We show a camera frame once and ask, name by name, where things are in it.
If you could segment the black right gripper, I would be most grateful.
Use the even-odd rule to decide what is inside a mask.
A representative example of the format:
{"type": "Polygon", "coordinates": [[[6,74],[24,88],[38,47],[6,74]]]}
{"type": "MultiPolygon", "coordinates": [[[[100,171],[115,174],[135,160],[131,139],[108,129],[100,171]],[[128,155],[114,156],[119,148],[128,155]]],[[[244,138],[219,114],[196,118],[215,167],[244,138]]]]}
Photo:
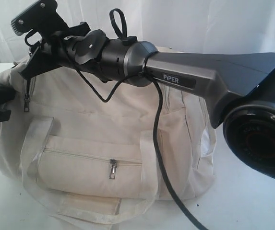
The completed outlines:
{"type": "MultiPolygon", "coordinates": [[[[70,66],[66,57],[70,52],[67,49],[69,41],[66,37],[84,37],[90,32],[87,22],[69,27],[65,22],[42,22],[36,25],[32,33],[38,32],[42,39],[30,48],[30,58],[25,68],[20,72],[23,78],[33,78],[37,75],[57,69],[61,66],[70,66]]],[[[1,108],[1,105],[14,99],[14,89],[0,86],[0,121],[8,121],[11,110],[1,108]]]]}

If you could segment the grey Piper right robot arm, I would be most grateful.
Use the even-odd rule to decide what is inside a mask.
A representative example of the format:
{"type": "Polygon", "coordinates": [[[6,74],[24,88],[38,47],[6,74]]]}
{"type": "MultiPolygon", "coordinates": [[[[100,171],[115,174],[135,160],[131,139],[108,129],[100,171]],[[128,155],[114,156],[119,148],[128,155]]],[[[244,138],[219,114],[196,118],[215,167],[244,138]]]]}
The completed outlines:
{"type": "Polygon", "coordinates": [[[88,24],[12,22],[17,35],[35,33],[26,80],[69,67],[94,74],[102,82],[144,87],[150,83],[202,97],[213,128],[223,126],[231,151],[246,165],[275,179],[275,53],[241,55],[160,52],[152,43],[127,35],[126,23],[109,39],[88,24]]]}

